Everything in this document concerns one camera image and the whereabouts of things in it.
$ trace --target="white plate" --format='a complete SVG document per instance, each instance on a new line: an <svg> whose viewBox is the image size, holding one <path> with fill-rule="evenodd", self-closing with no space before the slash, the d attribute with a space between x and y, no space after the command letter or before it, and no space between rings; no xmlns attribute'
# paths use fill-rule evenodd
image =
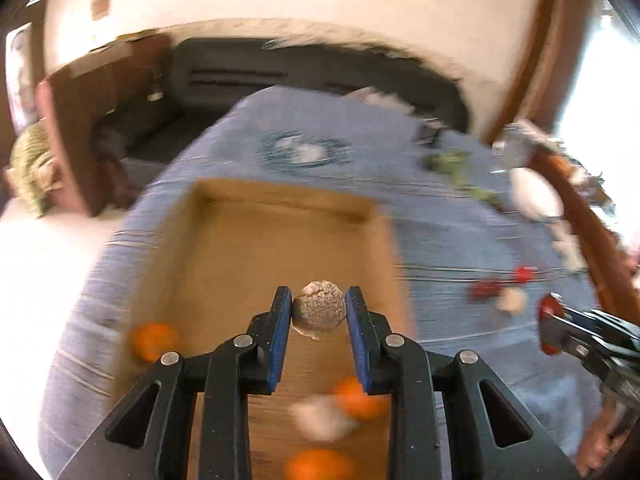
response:
<svg viewBox="0 0 640 480"><path fill-rule="evenodd" d="M558 192L542 175L529 168L509 171L513 205L532 220L562 216L564 205Z"/></svg>

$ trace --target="cardboard box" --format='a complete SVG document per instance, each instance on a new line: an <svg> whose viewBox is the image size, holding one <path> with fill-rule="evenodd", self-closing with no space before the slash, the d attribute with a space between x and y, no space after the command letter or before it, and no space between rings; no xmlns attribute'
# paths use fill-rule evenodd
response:
<svg viewBox="0 0 640 480"><path fill-rule="evenodd" d="M210 352L243 333L267 311L277 286L293 295L313 280L342 290L358 285L370 310L392 329L412 336L408 293L396 278L396 248L388 218L373 200L310 187L230 179L194 185L168 215L151 250L131 309L131 326L162 321L180 335L191 356ZM124 349L116 390L140 371ZM330 392L354 374L346 322L326 339L289 333L282 381L271 397L249 401L254 478L282 478L286 458L312 446L293 425L288 407L310 394ZM196 408L190 456L195 478L199 441ZM335 449L358 463L358 477L386 476L389 421L362 426Z"/></svg>

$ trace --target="white object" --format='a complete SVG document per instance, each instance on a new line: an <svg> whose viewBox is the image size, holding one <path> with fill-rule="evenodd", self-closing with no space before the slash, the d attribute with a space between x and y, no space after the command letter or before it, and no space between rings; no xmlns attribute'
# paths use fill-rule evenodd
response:
<svg viewBox="0 0 640 480"><path fill-rule="evenodd" d="M157 90L156 92L151 92L148 96L146 96L147 101L158 101L164 97L164 92L161 90Z"/></svg>
<svg viewBox="0 0 640 480"><path fill-rule="evenodd" d="M562 200L542 175L529 168L514 168L509 171L509 178L511 200L524 216L532 220L562 216Z"/></svg>
<svg viewBox="0 0 640 480"><path fill-rule="evenodd" d="M292 404L293 415L300 433L313 442L336 442L357 426L335 403L333 396L313 396Z"/></svg>
<svg viewBox="0 0 640 480"><path fill-rule="evenodd" d="M587 268L587 262L580 250L578 237L572 234L571 225L566 220L556 220L547 227L556 239L553 248L562 256L564 267L570 272L579 272Z"/></svg>
<svg viewBox="0 0 640 480"><path fill-rule="evenodd" d="M414 113L415 108L406 101L398 97L398 94L385 94L374 88L373 86L365 86L353 92L348 93L344 97L355 99L361 103L377 106L378 108L386 108L387 110L396 110L405 115Z"/></svg>
<svg viewBox="0 0 640 480"><path fill-rule="evenodd" d="M527 293L518 286L506 286L500 291L495 306L509 314L522 314L527 309Z"/></svg>
<svg viewBox="0 0 640 480"><path fill-rule="evenodd" d="M587 173L587 170L585 170L581 166L578 166L574 169L574 172L569 177L569 184L575 187L581 186L587 181L588 177L589 173Z"/></svg>

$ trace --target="orange fruit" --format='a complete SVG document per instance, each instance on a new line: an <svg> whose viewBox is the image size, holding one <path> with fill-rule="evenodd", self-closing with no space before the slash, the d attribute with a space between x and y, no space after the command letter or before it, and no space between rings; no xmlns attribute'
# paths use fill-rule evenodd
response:
<svg viewBox="0 0 640 480"><path fill-rule="evenodd" d="M131 341L135 355L143 361L155 363L165 352L175 350L178 336L166 323L149 323L134 329Z"/></svg>
<svg viewBox="0 0 640 480"><path fill-rule="evenodd" d="M387 396L369 396L355 377L347 377L334 388L336 403L349 416L357 420L373 420L388 408Z"/></svg>
<svg viewBox="0 0 640 480"><path fill-rule="evenodd" d="M351 480L356 466L333 449L305 449L287 460L284 473L285 480Z"/></svg>

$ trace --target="black couch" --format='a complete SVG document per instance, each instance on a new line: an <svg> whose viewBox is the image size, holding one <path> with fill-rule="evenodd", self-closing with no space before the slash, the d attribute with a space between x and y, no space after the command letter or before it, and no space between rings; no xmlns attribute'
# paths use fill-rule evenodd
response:
<svg viewBox="0 0 640 480"><path fill-rule="evenodd" d="M455 82L425 69L418 60L325 45L268 49L267 42L183 41L167 60L164 97L149 101L145 94L121 105L96 125L95 139L108 139L132 171L132 163L143 161L155 176L239 100L273 85L337 94L373 86L398 94L417 114L438 117L461 132L467 129L468 111Z"/></svg>

